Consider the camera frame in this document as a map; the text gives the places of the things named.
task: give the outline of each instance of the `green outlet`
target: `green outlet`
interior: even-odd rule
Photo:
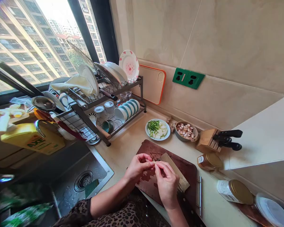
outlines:
[[[173,82],[190,87],[192,89],[198,89],[204,77],[205,74],[177,68],[174,74]]]

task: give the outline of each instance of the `white cloth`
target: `white cloth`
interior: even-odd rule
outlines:
[[[93,87],[88,82],[88,80],[80,76],[79,74],[74,75],[65,83],[56,83],[51,85],[54,90],[67,90],[68,88],[78,87],[81,89],[81,92],[86,96],[91,96],[93,93]]]

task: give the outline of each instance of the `knife block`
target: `knife block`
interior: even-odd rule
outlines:
[[[220,130],[209,129],[200,132],[200,139],[196,145],[196,149],[204,154],[212,153],[213,151],[220,152],[221,147],[218,147],[218,142],[212,139],[215,134],[218,134]]]

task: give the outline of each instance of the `hand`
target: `hand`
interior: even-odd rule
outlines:
[[[177,188],[180,178],[167,162],[157,161],[155,169],[161,201],[166,210],[173,210],[179,206]]]
[[[148,154],[137,154],[133,157],[132,161],[127,168],[124,178],[136,184],[144,171],[154,168],[154,162]]]

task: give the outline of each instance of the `yellow bottle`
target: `yellow bottle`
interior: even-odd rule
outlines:
[[[2,142],[47,155],[50,155],[65,146],[63,138],[49,131],[45,127],[38,127],[45,137],[41,136],[34,123],[23,123],[17,125],[17,129],[0,136],[0,139]]]

